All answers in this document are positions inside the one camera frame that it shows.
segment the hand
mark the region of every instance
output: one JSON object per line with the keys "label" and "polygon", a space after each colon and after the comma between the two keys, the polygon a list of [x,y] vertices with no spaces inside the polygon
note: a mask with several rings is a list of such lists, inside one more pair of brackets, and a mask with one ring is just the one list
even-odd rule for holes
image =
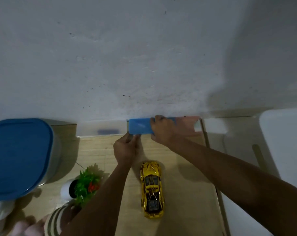
{"label": "hand", "polygon": [[173,120],[167,119],[162,115],[156,115],[155,119],[151,118],[151,128],[154,132],[154,135],[151,135],[151,139],[168,147],[172,140],[178,136],[175,132],[175,127]]}
{"label": "hand", "polygon": [[130,135],[126,133],[122,138],[118,139],[114,144],[115,158],[118,164],[132,165],[136,156],[136,147],[140,135]]}

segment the blue sponge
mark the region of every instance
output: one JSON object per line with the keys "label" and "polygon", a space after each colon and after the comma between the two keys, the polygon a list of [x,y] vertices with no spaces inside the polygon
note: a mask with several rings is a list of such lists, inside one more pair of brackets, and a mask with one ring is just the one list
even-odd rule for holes
{"label": "blue sponge", "polygon": [[153,134],[149,118],[133,118],[129,119],[129,133],[130,134]]}

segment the blue lid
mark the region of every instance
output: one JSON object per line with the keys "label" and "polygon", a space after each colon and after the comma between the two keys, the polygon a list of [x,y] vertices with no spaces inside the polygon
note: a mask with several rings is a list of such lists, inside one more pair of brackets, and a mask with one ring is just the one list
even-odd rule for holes
{"label": "blue lid", "polygon": [[0,121],[0,200],[24,196],[40,183],[52,142],[53,131],[43,120]]}
{"label": "blue lid", "polygon": [[[170,117],[176,124],[176,118]],[[154,134],[151,128],[150,118],[133,118],[129,119],[130,134]]]}

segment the yellow toy car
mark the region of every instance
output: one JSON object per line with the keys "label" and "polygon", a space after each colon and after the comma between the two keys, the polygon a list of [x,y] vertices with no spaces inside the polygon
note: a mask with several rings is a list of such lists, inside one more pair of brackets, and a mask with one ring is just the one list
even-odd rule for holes
{"label": "yellow toy car", "polygon": [[140,169],[142,199],[141,206],[146,218],[159,218],[164,214],[161,168],[155,161],[144,162]]}

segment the white wall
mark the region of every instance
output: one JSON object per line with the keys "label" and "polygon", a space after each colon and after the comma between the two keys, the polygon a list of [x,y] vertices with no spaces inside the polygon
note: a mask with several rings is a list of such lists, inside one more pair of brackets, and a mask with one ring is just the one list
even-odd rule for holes
{"label": "white wall", "polygon": [[293,106],[297,0],[0,0],[0,119]]}

